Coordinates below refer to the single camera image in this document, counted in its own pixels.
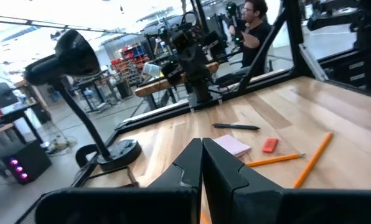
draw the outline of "black pen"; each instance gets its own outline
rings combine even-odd
[[[239,125],[239,124],[213,124],[212,125],[215,128],[233,128],[233,129],[244,129],[244,130],[250,130],[250,131],[257,131],[260,128],[256,126],[251,125]]]

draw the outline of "black shirt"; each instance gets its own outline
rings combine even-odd
[[[253,59],[255,59],[256,55],[258,54],[261,46],[266,40],[266,37],[271,31],[271,26],[267,22],[262,22],[260,25],[256,26],[255,28],[249,30],[248,34],[256,37],[260,41],[259,47],[255,49],[250,49],[248,47],[245,47],[242,45],[242,51],[243,51],[243,56],[242,56],[242,67],[247,67],[250,66],[253,62]],[[267,52],[263,52],[264,57],[262,58],[262,61],[257,63],[258,67],[258,73],[255,75],[261,75],[265,73],[265,58],[267,55]]]

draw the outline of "wooden tabletop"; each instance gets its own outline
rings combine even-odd
[[[13,126],[14,126],[14,124],[12,124],[12,123],[5,124],[4,126],[1,126],[0,127],[0,133],[3,132],[3,131],[6,131],[8,129],[11,129]]]
[[[250,124],[261,130],[215,129],[212,123]],[[243,162],[306,153],[302,159],[253,168],[292,188],[329,131],[334,137],[303,188],[371,189],[371,98],[307,77],[128,132],[117,141],[136,139],[142,145],[143,153],[131,164],[141,186],[162,174],[192,138],[230,134],[252,148],[240,158]],[[272,154],[261,151],[267,138],[279,139]],[[100,172],[96,167],[94,173]],[[209,218],[205,196],[202,209]]]
[[[209,69],[209,71],[211,73],[214,73],[218,70],[218,63],[217,62],[212,62],[210,64],[207,64],[206,67]],[[180,81],[179,84],[181,84],[181,83],[184,83],[184,74],[181,75],[181,81]],[[169,82],[166,79],[163,79],[163,80],[160,80],[158,82],[154,82],[154,83],[148,84],[146,86],[137,88],[136,91],[134,91],[134,93],[136,94],[136,96],[144,97],[144,96],[148,96],[152,93],[155,93],[157,91],[165,90],[165,89],[167,89],[171,86],[172,85],[170,85]]]

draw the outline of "pink sticky notes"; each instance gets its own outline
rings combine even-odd
[[[250,150],[250,146],[236,140],[229,134],[214,139],[214,141],[235,157],[240,157]]]

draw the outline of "orange pencil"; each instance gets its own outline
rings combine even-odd
[[[210,222],[208,221],[208,219],[207,219],[206,216],[205,216],[205,213],[201,212],[200,216],[202,217],[202,221],[203,221],[205,224],[210,224]]]
[[[297,159],[300,157],[303,157],[305,154],[291,154],[291,155],[286,155],[286,156],[278,156],[270,159],[263,159],[260,161],[255,161],[255,162],[248,162],[247,166],[248,167],[254,167],[254,166],[261,166],[261,165],[266,165],[266,164],[271,164],[275,162],[281,162],[281,161],[287,161],[291,159]]]
[[[312,157],[312,159],[310,160],[308,165],[304,168],[304,170],[303,170],[302,174],[299,176],[298,180],[293,185],[293,188],[300,188],[302,186],[304,180],[306,180],[306,177],[309,175],[312,168],[316,165],[316,163],[317,163],[318,159],[320,158],[321,154],[327,148],[331,138],[332,138],[332,132],[327,133],[327,135],[325,136],[325,139],[321,143],[320,147],[318,148],[316,153],[314,153],[314,156]]]

